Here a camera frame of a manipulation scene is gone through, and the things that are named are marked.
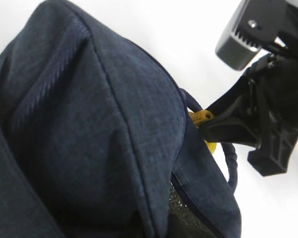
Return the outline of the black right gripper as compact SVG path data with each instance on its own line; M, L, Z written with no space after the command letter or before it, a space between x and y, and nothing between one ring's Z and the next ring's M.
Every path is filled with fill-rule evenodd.
M207 142L257 146L248 154L254 169L264 177L283 174L298 141L298 7L284 0L254 0L247 19L257 22L250 33L268 52L251 70L259 123L245 117L250 95L247 68L207 107L216 118L201 124L200 133ZM218 117L236 101L236 114L245 118Z

